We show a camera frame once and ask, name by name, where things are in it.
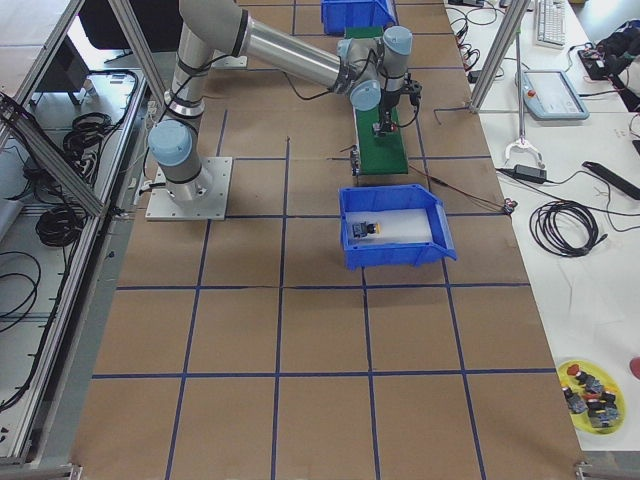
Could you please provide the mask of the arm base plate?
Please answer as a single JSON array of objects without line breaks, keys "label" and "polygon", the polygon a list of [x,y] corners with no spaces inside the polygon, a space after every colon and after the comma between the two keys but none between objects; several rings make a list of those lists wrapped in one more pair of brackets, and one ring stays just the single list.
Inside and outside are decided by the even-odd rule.
[{"label": "arm base plate", "polygon": [[201,171],[189,183],[168,181],[158,168],[146,208],[148,221],[223,221],[232,177],[231,157],[201,157]]}]

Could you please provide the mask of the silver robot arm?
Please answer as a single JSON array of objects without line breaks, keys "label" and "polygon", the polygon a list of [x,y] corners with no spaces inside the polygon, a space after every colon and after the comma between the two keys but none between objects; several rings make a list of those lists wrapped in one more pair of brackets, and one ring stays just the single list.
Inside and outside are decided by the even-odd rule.
[{"label": "silver robot arm", "polygon": [[371,25],[357,3],[324,2],[320,36],[292,33],[294,5],[182,1],[180,43],[159,121],[149,130],[152,186],[180,205],[204,205],[217,159],[345,160],[356,176],[405,174],[398,105],[419,112],[409,70],[413,37]]}]

